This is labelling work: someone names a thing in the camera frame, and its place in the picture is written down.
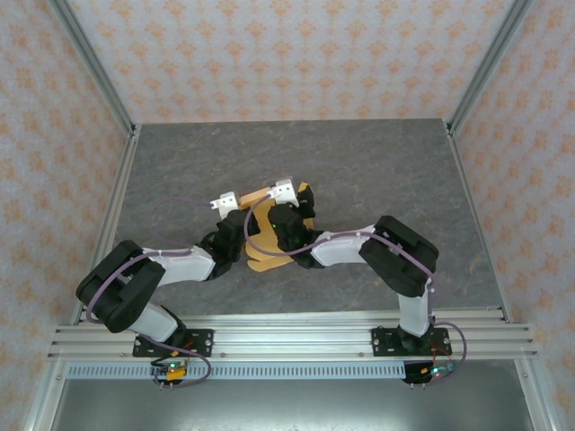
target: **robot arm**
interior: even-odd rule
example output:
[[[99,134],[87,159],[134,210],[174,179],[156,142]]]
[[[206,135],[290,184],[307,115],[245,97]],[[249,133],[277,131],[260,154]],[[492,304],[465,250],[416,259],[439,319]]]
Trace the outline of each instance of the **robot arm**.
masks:
[[[198,245],[186,250],[155,251],[123,241],[86,277],[76,289],[84,305],[93,300],[102,284],[126,262],[146,257],[121,273],[97,299],[93,313],[110,332],[132,330],[170,346],[185,344],[186,327],[171,312],[149,303],[157,287],[184,280],[206,281],[225,274],[240,257],[245,238],[243,223],[247,210],[231,210]],[[255,217],[249,234],[257,234]]]
[[[405,250],[429,272],[435,272],[438,249],[425,238],[386,215],[374,224],[357,231],[331,233],[307,229],[299,208],[290,203],[269,211],[270,223],[283,251],[318,243],[309,251],[292,256],[304,268],[325,268],[339,263],[367,263],[398,295],[400,308],[399,337],[402,346],[415,353],[425,345],[430,329],[427,286],[430,279],[420,268],[391,247],[373,237],[386,238]]]

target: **floral wallpaper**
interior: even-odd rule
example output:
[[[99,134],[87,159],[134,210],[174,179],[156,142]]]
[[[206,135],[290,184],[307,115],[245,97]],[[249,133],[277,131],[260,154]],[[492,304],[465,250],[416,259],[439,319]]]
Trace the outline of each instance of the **floral wallpaper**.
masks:
[[[133,120],[449,119],[513,0],[71,0]]]
[[[20,431],[126,142],[46,0],[0,2],[0,426]]]
[[[575,424],[575,8],[538,0],[458,136],[518,321],[535,324]]]

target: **aluminum rail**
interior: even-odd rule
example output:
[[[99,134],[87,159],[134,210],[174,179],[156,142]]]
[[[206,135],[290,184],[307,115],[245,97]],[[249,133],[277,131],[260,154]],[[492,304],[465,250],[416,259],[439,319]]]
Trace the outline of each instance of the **aluminum rail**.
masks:
[[[529,325],[504,320],[499,309],[438,310],[438,321],[451,321],[465,334],[468,359],[537,357]],[[424,357],[374,357],[370,330],[397,326],[398,312],[318,312],[197,316],[182,319],[188,328],[215,331],[212,361],[381,361]],[[450,330],[453,357],[463,352]],[[57,328],[49,361],[149,361],[131,355],[135,334],[111,334],[101,325],[80,321]]]

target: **cable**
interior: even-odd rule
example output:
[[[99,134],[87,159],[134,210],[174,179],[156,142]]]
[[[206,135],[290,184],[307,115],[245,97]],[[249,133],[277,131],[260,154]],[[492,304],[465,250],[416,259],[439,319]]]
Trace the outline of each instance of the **cable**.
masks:
[[[211,207],[211,205],[208,202],[204,202],[203,200],[190,199],[190,198],[186,198],[184,196],[174,196],[171,198],[166,198],[166,199],[161,200],[160,202],[155,204],[154,207],[152,208],[152,211],[150,211],[149,227],[150,227],[150,233],[152,234],[152,236],[154,236],[154,238],[156,238],[160,242],[167,242],[168,244],[177,245],[177,246],[181,246],[181,247],[190,247],[190,245],[185,243],[185,242],[170,240],[169,238],[162,236],[155,229],[154,216],[155,216],[155,213],[157,212],[157,210],[160,209],[161,207],[163,207],[168,202],[174,202],[174,201],[175,202],[189,202],[191,204],[199,205],[199,206],[203,206],[203,207]]]
[[[147,259],[147,258],[153,258],[156,256],[167,256],[167,257],[172,257],[172,258],[179,258],[179,257],[183,257],[183,256],[189,256],[191,253],[192,253],[191,249],[187,249],[186,251],[149,251],[147,253],[142,253],[142,254],[136,256],[135,258],[128,260],[127,262],[124,262],[123,265],[121,265],[118,269],[116,269],[114,272],[112,272],[108,278],[106,278],[106,280],[102,283],[100,288],[96,291],[92,300],[90,301],[90,303],[88,303],[88,306],[86,308],[86,319],[88,321],[90,321],[91,323],[102,323],[101,321],[94,319],[94,317],[92,317],[93,307],[96,305],[96,303],[98,302],[98,300],[100,299],[100,297],[102,296],[104,291],[111,285],[111,283],[122,272],[124,272],[126,269],[128,269],[132,265],[138,263],[140,260]],[[192,381],[189,381],[186,383],[180,383],[180,384],[175,385],[175,386],[172,385],[171,386],[172,388],[184,388],[184,387],[191,386],[194,384],[202,383],[211,375],[212,364],[209,363],[208,359],[205,356],[203,356],[197,352],[192,352],[191,350],[188,350],[185,348],[169,346],[169,345],[164,344],[160,341],[157,341],[151,337],[148,337],[147,335],[140,334],[140,337],[148,340],[151,343],[156,344],[158,347],[166,348],[166,349],[169,349],[171,351],[176,351],[176,352],[180,352],[180,353],[183,353],[183,354],[186,354],[189,356],[197,357],[198,359],[201,359],[202,361],[204,361],[206,363],[206,365],[208,366],[208,370],[206,371],[206,373],[204,375],[202,375],[199,379],[192,380]],[[160,372],[164,371],[164,369],[165,369],[165,367],[159,368],[158,370],[156,370],[156,372],[154,374],[154,383],[160,387],[162,387],[162,384],[158,380],[158,375],[160,374]]]
[[[164,344],[160,341],[156,341],[155,339],[148,337],[147,335],[140,335],[140,337],[142,337],[143,339],[148,340],[151,343],[156,344],[158,347],[162,347],[162,348],[167,348],[170,349],[172,351],[176,351],[176,352],[180,352],[183,353],[185,355],[189,355],[189,356],[193,356],[196,357],[198,359],[201,359],[202,361],[204,361],[206,363],[206,365],[208,366],[208,370],[206,371],[206,373],[204,375],[202,375],[199,379],[195,379],[195,380],[190,380],[187,382],[183,382],[183,383],[178,383],[176,385],[171,386],[173,389],[179,389],[179,388],[187,388],[189,386],[193,386],[194,384],[198,384],[198,383],[202,383],[204,382],[211,374],[212,374],[212,364],[208,361],[208,359],[197,353],[197,352],[192,352],[191,350],[188,350],[186,348],[180,348],[180,347],[174,347],[174,346],[168,346],[167,344]],[[162,388],[163,384],[160,382],[160,380],[158,379],[158,375],[162,372],[165,371],[169,368],[169,365],[160,367],[158,369],[155,370],[154,372],[154,383],[159,386],[160,388]]]
[[[431,309],[431,296],[434,293],[434,289],[430,288],[431,285],[433,285],[434,282],[434,276],[433,273],[427,268],[425,267],[421,262],[419,262],[418,260],[416,260],[415,258],[413,258],[413,256],[411,254],[409,254],[407,251],[405,251],[404,249],[402,249],[401,247],[399,247],[397,244],[394,244],[393,242],[387,240],[386,238],[376,235],[375,233],[370,233],[370,232],[343,232],[343,233],[334,233],[333,235],[331,235],[330,237],[324,238],[320,241],[317,242],[313,242],[311,244],[307,244],[304,247],[301,247],[299,249],[293,250],[293,251],[284,251],[281,253],[275,252],[275,251],[267,251],[262,249],[261,247],[259,247],[257,244],[255,244],[252,239],[250,238],[249,235],[249,231],[248,231],[248,224],[250,221],[250,218],[253,214],[253,211],[255,210],[255,208],[257,208],[259,205],[261,205],[263,202],[265,202],[266,200],[268,200],[269,198],[271,198],[271,195],[266,195],[263,198],[257,200],[255,202],[255,204],[253,204],[253,206],[250,207],[250,210],[248,211],[247,216],[245,217],[245,221],[243,222],[243,236],[245,237],[245,240],[257,251],[259,251],[260,253],[263,254],[267,254],[268,256],[274,256],[274,257],[285,257],[285,256],[294,256],[298,253],[302,253],[304,251],[309,251],[311,250],[313,247],[323,244],[325,242],[328,242],[331,239],[336,239],[336,238],[341,238],[344,236],[366,236],[368,238],[371,238],[373,240],[379,241],[381,242],[383,245],[389,247],[390,249],[397,251],[399,254],[401,254],[404,258],[406,258],[411,264],[413,264],[416,268],[420,269],[426,276],[429,277],[429,279],[431,280],[430,283],[428,284],[428,317],[429,317],[429,323],[434,325],[434,326],[449,326],[451,328],[453,328],[454,330],[457,331],[457,333],[459,334],[459,336],[461,337],[461,341],[463,343],[463,354],[461,356],[461,360],[459,361],[459,364],[457,365],[456,369],[449,375],[447,375],[446,377],[439,379],[435,382],[430,382],[427,383],[428,386],[433,385],[433,384],[437,384],[437,383],[441,383],[444,382],[446,380],[446,378],[454,375],[456,372],[458,372],[458,370],[461,368],[461,365],[463,364],[463,362],[465,361],[465,359],[467,358],[467,340],[465,339],[465,335],[464,333],[461,331],[461,329],[459,329],[458,326],[456,326],[454,323],[451,323],[449,321],[440,321],[440,322],[435,322],[435,319],[431,313],[432,309]]]
[[[302,253],[304,251],[308,251],[311,250],[313,247],[316,247],[320,244],[323,244],[325,242],[328,242],[329,240],[335,240],[337,238],[341,238],[341,237],[350,237],[350,236],[366,236],[368,238],[374,239],[376,241],[381,242],[383,245],[391,248],[394,251],[397,251],[399,254],[401,254],[404,258],[406,258],[410,263],[412,263],[416,268],[420,269],[426,276],[428,276],[429,278],[431,278],[432,282],[433,282],[433,273],[427,268],[425,267],[422,263],[420,263],[418,260],[416,260],[415,258],[413,258],[413,256],[411,254],[409,254],[407,251],[405,251],[404,249],[402,249],[400,246],[398,246],[397,244],[394,244],[393,242],[387,240],[386,238],[384,238],[383,236],[379,236],[376,235],[375,233],[371,233],[371,232],[341,232],[341,233],[334,233],[333,235],[331,235],[328,238],[323,238],[320,241],[316,241],[316,242],[312,242],[311,244],[307,244],[304,247],[301,247],[299,249],[293,250],[293,251],[282,251],[281,253],[275,252],[275,251],[267,251],[262,249],[261,247],[259,247],[257,244],[255,244],[252,239],[250,238],[249,235],[249,230],[248,230],[248,224],[250,222],[250,218],[253,214],[253,211],[255,211],[255,208],[257,208],[259,205],[261,205],[263,202],[265,202],[266,200],[268,200],[270,198],[270,195],[266,195],[263,198],[259,199],[256,201],[255,204],[253,204],[252,207],[250,207],[250,210],[248,211],[247,216],[245,217],[245,221],[243,222],[243,236],[245,237],[245,240],[257,251],[259,251],[260,253],[263,254],[267,254],[268,256],[274,256],[277,258],[283,258],[285,256],[295,256],[296,254]]]

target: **gray marble surface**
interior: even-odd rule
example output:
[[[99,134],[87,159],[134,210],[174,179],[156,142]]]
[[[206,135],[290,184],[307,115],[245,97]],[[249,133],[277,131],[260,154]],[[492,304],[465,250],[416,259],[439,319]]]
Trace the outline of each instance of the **gray marble surface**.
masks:
[[[173,248],[149,229],[167,197],[208,202],[292,176],[311,184],[315,226],[351,230],[395,216],[439,249],[434,306],[500,305],[456,163],[439,119],[211,123],[143,126],[116,241]],[[165,238],[193,244],[217,211],[172,202],[155,218]],[[178,314],[396,309],[396,295],[367,265],[265,273],[245,257],[211,282],[163,286],[155,301]]]

